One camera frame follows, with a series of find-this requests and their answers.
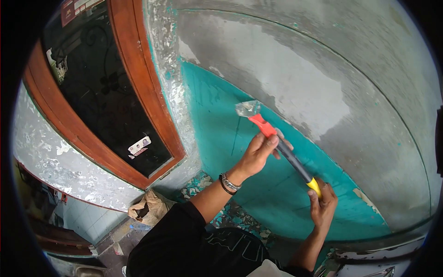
tiled wall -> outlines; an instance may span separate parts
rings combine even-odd
[[[128,216],[71,197],[68,197],[66,205],[59,205],[63,205],[63,227],[74,230],[94,245]]]

black shirt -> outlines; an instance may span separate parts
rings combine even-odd
[[[306,269],[282,267],[270,258],[263,243],[238,228],[205,230],[205,220],[191,202],[175,204],[132,250],[128,277],[239,276],[245,277],[263,260],[297,277],[312,276]]]

paint scraper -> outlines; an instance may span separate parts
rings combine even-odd
[[[263,119],[260,114],[260,103],[257,100],[241,102],[235,105],[235,111],[241,117],[247,117],[251,122],[255,123],[260,131],[266,136],[277,135],[277,131],[272,125]],[[319,184],[314,177],[306,170],[300,160],[295,156],[291,149],[285,144],[285,142],[279,138],[277,149],[280,153],[289,161],[289,163],[299,172],[306,185],[317,193],[319,198],[322,197],[322,193],[319,188]]]

wooden door frame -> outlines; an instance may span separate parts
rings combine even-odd
[[[67,141],[124,181],[146,189],[181,161],[185,151],[169,114],[151,58],[144,28],[142,0],[107,2],[122,63],[149,120],[171,154],[169,162],[147,178],[99,140],[75,113],[58,88],[40,40],[31,53],[23,79],[41,114]]]

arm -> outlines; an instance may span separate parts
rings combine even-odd
[[[314,271],[315,262],[322,249],[326,235],[334,216],[338,198],[329,183],[324,183],[320,178],[315,178],[320,186],[323,199],[319,201],[317,193],[309,190],[307,193],[311,201],[311,217],[314,221],[314,230],[292,256],[288,265]]]
[[[272,153],[277,159],[280,156],[275,150],[278,144],[278,137],[273,135],[267,139],[262,133],[258,133],[249,143],[243,157],[240,161],[226,173],[226,178],[236,186],[240,186],[250,176],[258,173],[263,169],[266,159]],[[213,182],[201,192],[194,195],[190,201],[202,214],[206,223],[209,223],[217,213],[226,205],[228,200],[232,197],[227,193],[219,180]]]

